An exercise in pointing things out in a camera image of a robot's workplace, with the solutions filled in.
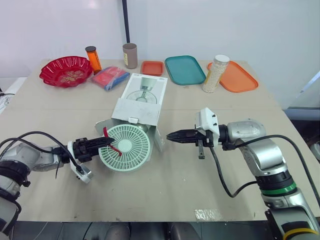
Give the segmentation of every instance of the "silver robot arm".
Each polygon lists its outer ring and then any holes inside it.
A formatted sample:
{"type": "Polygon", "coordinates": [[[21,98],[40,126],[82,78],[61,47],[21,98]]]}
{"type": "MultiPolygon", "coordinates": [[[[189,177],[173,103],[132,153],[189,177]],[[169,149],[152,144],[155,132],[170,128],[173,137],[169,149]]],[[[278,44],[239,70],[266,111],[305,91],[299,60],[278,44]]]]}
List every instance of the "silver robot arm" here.
{"type": "MultiPolygon", "coordinates": [[[[227,132],[231,144],[242,144],[266,135],[264,126],[251,119],[229,123],[227,132]]],[[[303,233],[292,239],[319,239],[319,235],[306,230],[319,233],[319,224],[290,175],[280,148],[271,139],[263,139],[239,149],[269,208],[265,214],[273,232],[277,236],[288,235],[288,232],[303,233]]]]}
{"type": "Polygon", "coordinates": [[[246,144],[266,135],[261,123],[247,119],[219,125],[216,114],[207,107],[196,114],[195,122],[195,129],[172,132],[167,139],[177,143],[195,143],[199,147],[199,159],[205,158],[203,147],[213,150],[213,147],[222,145],[223,150],[227,151],[242,144],[239,149],[269,208],[265,215],[274,237],[319,239],[319,224],[290,175],[280,148],[271,139],[246,144]]]}
{"type": "Polygon", "coordinates": [[[70,141],[65,147],[76,165],[60,146],[43,147],[44,151],[51,152],[45,153],[21,143],[6,151],[0,158],[0,240],[8,239],[9,231],[18,219],[21,206],[16,200],[20,196],[21,186],[30,185],[27,177],[31,171],[46,172],[70,163],[77,178],[88,183],[93,173],[83,163],[91,161],[93,156],[99,154],[99,148],[106,147],[113,141],[111,137],[70,141]]]}

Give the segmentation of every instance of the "wooden table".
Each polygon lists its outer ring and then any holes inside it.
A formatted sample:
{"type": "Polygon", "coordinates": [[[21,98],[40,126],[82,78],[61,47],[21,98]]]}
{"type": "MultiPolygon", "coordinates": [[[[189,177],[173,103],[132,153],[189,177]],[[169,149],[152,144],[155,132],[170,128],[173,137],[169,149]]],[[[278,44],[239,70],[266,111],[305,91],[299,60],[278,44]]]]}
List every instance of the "wooden table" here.
{"type": "MultiPolygon", "coordinates": [[[[110,92],[86,82],[75,88],[56,88],[45,85],[39,78],[44,60],[18,91],[10,105],[0,115],[1,140],[16,137],[32,130],[45,131],[63,143],[77,138],[99,137],[96,122],[111,117],[123,82],[110,92]]],[[[199,61],[206,71],[209,61],[199,61]]],[[[258,81],[251,67],[238,61],[258,81]]],[[[122,60],[102,60],[103,67],[124,68],[122,60]]],[[[139,72],[138,68],[130,72],[139,72]]],[[[320,166],[303,139],[281,110],[273,96],[260,82],[259,88],[249,92],[232,93],[219,86],[214,93],[205,93],[200,85],[180,86],[170,79],[158,122],[163,137],[195,124],[195,113],[204,107],[218,116],[220,124],[246,118],[263,123],[268,134],[282,134],[300,148],[313,180],[319,186],[320,166]]],[[[53,143],[44,136],[26,139],[40,146],[53,143]]],[[[282,150],[290,173],[302,189],[311,210],[320,216],[319,207],[291,145],[282,139],[274,140],[282,150]]],[[[259,188],[252,185],[236,198],[224,192],[210,151],[198,159],[193,144],[165,141],[163,152],[155,148],[151,160],[133,172],[115,172],[94,157],[85,163],[94,173],[89,184],[76,179],[68,164],[58,172],[32,172],[30,187],[22,187],[21,221],[196,221],[195,210],[209,210],[212,221],[265,220],[267,209],[259,188]]],[[[255,178],[249,171],[239,150],[216,150],[224,178],[234,192],[240,185],[255,178]]]]}

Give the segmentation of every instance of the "plastic bag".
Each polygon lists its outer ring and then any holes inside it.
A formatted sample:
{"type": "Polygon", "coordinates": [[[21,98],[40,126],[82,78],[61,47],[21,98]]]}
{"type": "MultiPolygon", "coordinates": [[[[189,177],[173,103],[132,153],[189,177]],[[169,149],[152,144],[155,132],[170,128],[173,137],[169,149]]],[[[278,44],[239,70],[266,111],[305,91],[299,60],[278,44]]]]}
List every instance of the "plastic bag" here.
{"type": "Polygon", "coordinates": [[[115,85],[127,79],[129,75],[129,72],[117,66],[109,66],[94,75],[91,80],[104,90],[109,91],[115,85]]]}

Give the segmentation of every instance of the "orange tray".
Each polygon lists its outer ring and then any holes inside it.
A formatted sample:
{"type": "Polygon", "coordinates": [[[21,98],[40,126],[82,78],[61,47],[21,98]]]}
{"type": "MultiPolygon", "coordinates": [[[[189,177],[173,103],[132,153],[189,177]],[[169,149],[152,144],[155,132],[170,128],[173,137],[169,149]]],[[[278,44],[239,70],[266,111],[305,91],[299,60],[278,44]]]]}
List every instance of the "orange tray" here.
{"type": "Polygon", "coordinates": [[[141,65],[141,73],[159,77],[164,73],[164,68],[162,61],[144,61],[141,65]]]}
{"type": "Polygon", "coordinates": [[[234,61],[230,61],[226,70],[221,76],[220,84],[230,92],[242,93],[256,89],[259,86],[246,70],[234,61]]]}

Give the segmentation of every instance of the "teal tray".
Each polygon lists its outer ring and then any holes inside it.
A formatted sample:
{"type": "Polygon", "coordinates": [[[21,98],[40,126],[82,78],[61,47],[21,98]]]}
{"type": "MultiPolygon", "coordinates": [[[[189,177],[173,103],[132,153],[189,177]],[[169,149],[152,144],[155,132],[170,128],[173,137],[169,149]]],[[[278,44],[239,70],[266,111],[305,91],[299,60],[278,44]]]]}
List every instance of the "teal tray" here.
{"type": "Polygon", "coordinates": [[[175,84],[194,85],[202,84],[206,75],[193,56],[171,56],[165,61],[169,76],[175,84]]]}

